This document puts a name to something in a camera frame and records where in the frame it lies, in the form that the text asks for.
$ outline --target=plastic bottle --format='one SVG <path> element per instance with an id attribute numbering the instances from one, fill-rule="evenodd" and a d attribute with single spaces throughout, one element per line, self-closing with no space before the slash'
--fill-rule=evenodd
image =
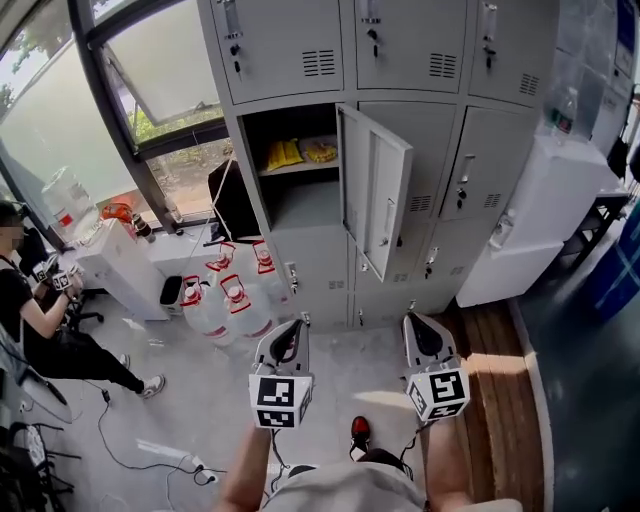
<path id="1" fill-rule="evenodd" d="M 516 211 L 513 208 L 510 208 L 503 213 L 498 221 L 498 224 L 493 230 L 491 234 L 491 238 L 489 238 L 489 247 L 493 251 L 499 251 L 504 246 L 504 243 L 509 238 L 511 231 L 513 230 L 513 224 L 516 218 Z"/>
<path id="2" fill-rule="evenodd" d="M 205 263 L 205 266 L 209 269 L 207 274 L 207 282 L 211 285 L 211 288 L 215 290 L 216 295 L 221 300 L 226 298 L 224 290 L 220 287 L 220 283 L 233 275 L 233 255 L 236 247 L 232 243 L 222 242 L 220 244 L 220 253 L 216 257 L 215 261 L 209 261 Z"/>
<path id="3" fill-rule="evenodd" d="M 258 283 L 272 304 L 286 304 L 287 292 L 278 277 L 271 253 L 264 240 L 253 243 L 253 252 L 258 263 Z"/>
<path id="4" fill-rule="evenodd" d="M 227 315 L 223 303 L 211 291 L 211 287 L 200 283 L 198 276 L 184 278 L 184 282 L 196 279 L 197 282 L 187 287 L 184 292 L 182 310 L 184 317 L 191 328 L 219 340 L 229 334 L 226 326 Z"/>
<path id="5" fill-rule="evenodd" d="M 569 138 L 577 112 L 578 91 L 574 87 L 567 87 L 561 94 L 558 94 L 556 103 L 551 110 L 553 123 L 551 135 L 558 145 L 564 145 Z"/>
<path id="6" fill-rule="evenodd" d="M 240 282 L 237 274 L 221 282 L 227 298 L 228 323 L 247 338 L 262 338 L 273 326 L 269 299 L 257 285 Z"/>
<path id="7" fill-rule="evenodd" d="M 100 228 L 100 213 L 68 167 L 56 172 L 42 189 L 42 198 L 58 222 L 66 242 L 85 243 Z"/>

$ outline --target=wooden floor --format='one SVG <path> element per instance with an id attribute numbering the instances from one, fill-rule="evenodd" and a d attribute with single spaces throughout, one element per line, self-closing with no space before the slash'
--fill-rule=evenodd
<path id="1" fill-rule="evenodd" d="M 457 427 L 467 457 L 471 495 L 476 502 L 513 498 L 525 511 L 542 512 L 538 416 L 506 302 L 449 308 L 435 319 L 453 334 L 469 372 L 471 402 L 458 417 Z M 424 431 L 423 447 L 427 446 L 426 435 Z"/>

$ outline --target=shoe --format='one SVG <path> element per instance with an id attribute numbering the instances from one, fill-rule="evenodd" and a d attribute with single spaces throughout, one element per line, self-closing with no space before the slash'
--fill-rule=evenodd
<path id="1" fill-rule="evenodd" d="M 371 427 L 364 416 L 356 416 L 351 423 L 351 449 L 349 457 L 358 461 L 369 451 L 369 441 L 371 440 Z"/>
<path id="2" fill-rule="evenodd" d="M 118 361 L 120 361 L 120 364 L 127 370 L 131 368 L 131 358 L 129 357 L 129 354 L 120 354 Z"/>
<path id="3" fill-rule="evenodd" d="M 164 375 L 156 375 L 150 379 L 144 381 L 144 389 L 142 393 L 138 393 L 138 396 L 142 398 L 151 398 L 157 395 L 164 388 L 165 378 Z"/>

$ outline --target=trash bin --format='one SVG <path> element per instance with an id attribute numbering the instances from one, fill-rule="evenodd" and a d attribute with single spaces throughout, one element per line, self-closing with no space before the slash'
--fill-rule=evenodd
<path id="1" fill-rule="evenodd" d="M 170 315 L 182 315 L 182 276 L 170 276 L 164 282 L 160 294 L 160 305 Z"/>

